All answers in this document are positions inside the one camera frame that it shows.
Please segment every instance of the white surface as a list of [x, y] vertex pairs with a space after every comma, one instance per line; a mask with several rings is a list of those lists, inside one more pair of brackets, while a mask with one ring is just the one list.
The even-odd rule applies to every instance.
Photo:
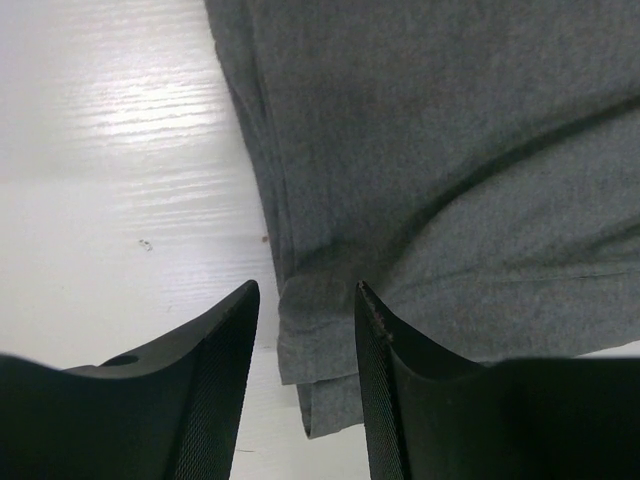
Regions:
[[266, 230], [200, 0], [0, 2], [0, 203], [0, 351], [100, 363], [254, 278], [232, 478], [368, 478], [362, 428], [308, 441], [279, 385]]

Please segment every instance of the stain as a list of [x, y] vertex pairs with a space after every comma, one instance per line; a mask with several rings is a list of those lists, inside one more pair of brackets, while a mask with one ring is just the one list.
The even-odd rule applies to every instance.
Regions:
[[153, 250], [153, 245], [151, 245], [151, 242], [147, 242], [144, 239], [138, 240], [138, 245], [144, 248], [147, 252], [150, 252], [151, 250]]

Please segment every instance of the cloth fold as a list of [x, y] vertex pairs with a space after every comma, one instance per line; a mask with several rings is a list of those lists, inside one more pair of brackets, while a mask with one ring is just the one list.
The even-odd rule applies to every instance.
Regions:
[[361, 279], [477, 361], [640, 338], [640, 4], [206, 6], [310, 437], [362, 421]]

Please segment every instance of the gray cloth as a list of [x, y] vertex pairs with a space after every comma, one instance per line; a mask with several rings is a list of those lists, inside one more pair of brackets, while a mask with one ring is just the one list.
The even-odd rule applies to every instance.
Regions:
[[640, 338], [640, 4], [207, 8], [311, 437], [362, 421], [359, 279], [478, 361]]

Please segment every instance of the folded cloth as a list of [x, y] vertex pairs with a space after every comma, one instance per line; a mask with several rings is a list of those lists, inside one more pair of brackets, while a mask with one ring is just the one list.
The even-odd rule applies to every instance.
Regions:
[[476, 361], [640, 338], [640, 4], [206, 5], [310, 437], [362, 420], [359, 279]]

